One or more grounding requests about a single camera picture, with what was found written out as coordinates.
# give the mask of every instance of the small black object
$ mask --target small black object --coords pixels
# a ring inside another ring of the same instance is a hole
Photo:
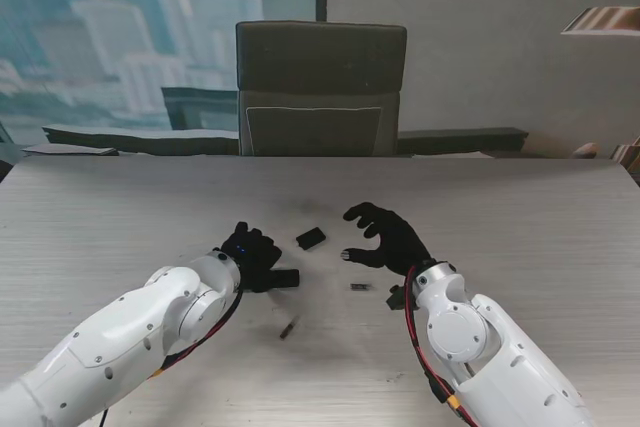
[[[309,232],[299,235],[296,237],[296,240],[298,241],[298,245],[301,249],[309,250],[311,247],[327,240],[327,236],[324,235],[324,232],[322,232],[320,228],[316,227],[311,229]]]
[[[298,323],[298,320],[300,319],[299,316],[295,316],[293,318],[293,320],[291,322],[289,322],[289,324],[284,328],[284,330],[280,333],[280,340],[284,340],[286,339],[289,334],[291,333],[291,331],[293,330],[293,328],[296,326],[296,324]]]
[[[351,290],[369,290],[371,284],[351,284]]]
[[[258,285],[260,292],[271,289],[288,289],[300,285],[300,271],[298,269],[269,270],[259,277],[255,277],[251,284],[240,283],[242,290],[255,292]]]
[[[399,285],[394,285],[389,289],[391,296],[387,299],[387,305],[391,310],[404,310],[404,289]],[[414,303],[413,310],[418,310],[418,306]]]

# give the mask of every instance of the small metal part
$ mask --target small metal part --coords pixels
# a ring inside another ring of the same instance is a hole
[[[351,284],[351,290],[370,290],[371,284]]]
[[[293,328],[296,326],[296,324],[298,323],[298,320],[300,320],[300,316],[296,315],[293,320],[291,322],[289,322],[289,324],[284,328],[284,330],[280,333],[280,340],[284,340],[286,339],[289,334],[291,333],[291,331],[293,330]]]

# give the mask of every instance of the black glove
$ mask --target black glove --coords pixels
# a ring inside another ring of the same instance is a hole
[[[346,249],[341,254],[343,260],[375,268],[386,265],[396,274],[407,275],[411,266],[432,259],[415,230],[391,210],[364,202],[351,207],[343,217],[348,221],[360,217],[358,227],[367,229],[364,231],[367,239],[380,236],[376,250]]]
[[[235,232],[222,244],[220,250],[238,264],[244,290],[266,292],[275,287],[275,272],[271,268],[282,251],[274,245],[273,239],[262,235],[260,230],[249,230],[246,222],[238,222]]]

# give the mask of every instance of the black cable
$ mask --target black cable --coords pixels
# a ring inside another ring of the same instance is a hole
[[[104,427],[104,422],[107,420],[107,414],[109,413],[109,409],[105,410],[102,413],[102,420],[100,421],[100,427]]]

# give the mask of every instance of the wooden table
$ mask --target wooden table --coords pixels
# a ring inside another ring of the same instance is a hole
[[[0,385],[246,220],[276,239],[301,287],[247,295],[214,339],[114,407],[108,427],[462,425],[384,303],[400,278],[339,259],[373,242],[341,220],[364,200],[397,211],[470,290],[501,302],[599,425],[637,424],[640,191],[593,160],[28,158],[0,184]],[[327,242],[296,247],[315,226]]]

